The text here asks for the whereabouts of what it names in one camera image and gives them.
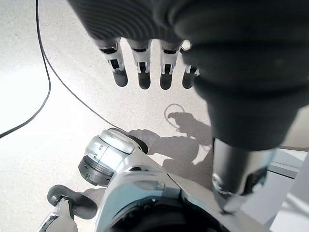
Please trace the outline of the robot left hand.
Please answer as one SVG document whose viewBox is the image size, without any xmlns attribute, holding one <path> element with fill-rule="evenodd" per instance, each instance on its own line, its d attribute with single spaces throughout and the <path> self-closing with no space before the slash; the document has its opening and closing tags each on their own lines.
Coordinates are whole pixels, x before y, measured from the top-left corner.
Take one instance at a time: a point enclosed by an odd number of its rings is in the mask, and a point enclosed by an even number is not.
<svg viewBox="0 0 309 232">
<path fill-rule="evenodd" d="M 104 40 L 188 40 L 213 136 L 213 190 L 236 212 L 266 177 L 300 108 L 309 103 L 306 0 L 71 0 L 99 47 Z"/>
</svg>

